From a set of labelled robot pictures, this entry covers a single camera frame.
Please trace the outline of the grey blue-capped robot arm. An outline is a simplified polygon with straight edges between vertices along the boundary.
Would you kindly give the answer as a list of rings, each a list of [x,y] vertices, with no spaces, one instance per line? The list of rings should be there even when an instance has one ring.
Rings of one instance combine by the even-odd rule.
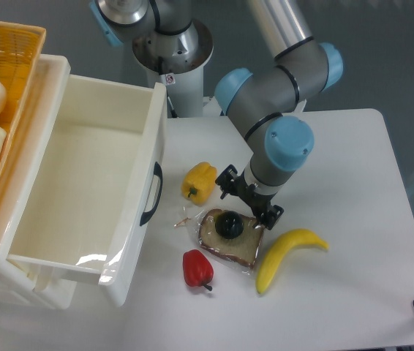
[[[310,127],[290,113],[335,84],[343,62],[333,45],[315,41],[295,1],[248,5],[274,67],[259,77],[235,69],[215,88],[221,111],[252,150],[244,171],[227,167],[217,185],[223,195],[239,197],[257,222],[271,229],[283,214],[273,197],[314,145]],[[89,6],[108,42],[129,43],[148,83],[166,87],[170,116],[201,112],[203,68],[213,53],[213,40],[193,18],[190,1],[92,1]]]

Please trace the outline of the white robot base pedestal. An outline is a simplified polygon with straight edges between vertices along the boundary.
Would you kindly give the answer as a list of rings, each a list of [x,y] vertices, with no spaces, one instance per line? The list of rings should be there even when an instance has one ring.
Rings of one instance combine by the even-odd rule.
[[[134,39],[132,52],[146,71],[148,84],[165,86],[170,116],[203,115],[204,67],[214,52],[207,26],[194,19],[179,33],[153,31]]]

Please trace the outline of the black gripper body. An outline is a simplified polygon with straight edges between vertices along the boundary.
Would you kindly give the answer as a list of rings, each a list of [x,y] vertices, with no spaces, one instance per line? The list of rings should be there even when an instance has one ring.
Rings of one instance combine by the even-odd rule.
[[[238,196],[250,207],[255,217],[257,210],[266,204],[271,204],[272,199],[276,195],[276,193],[264,195],[257,192],[256,186],[246,182],[246,176],[244,174],[241,174],[236,179],[236,184]]]

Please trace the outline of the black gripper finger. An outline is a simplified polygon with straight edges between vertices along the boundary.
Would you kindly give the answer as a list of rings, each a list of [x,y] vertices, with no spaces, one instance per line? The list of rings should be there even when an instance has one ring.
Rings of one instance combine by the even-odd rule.
[[[284,213],[284,208],[278,205],[266,204],[256,213],[257,222],[268,230],[272,230]]]
[[[237,196],[238,171],[233,165],[228,165],[217,177],[215,184],[221,190],[221,199],[225,199],[227,195]]]

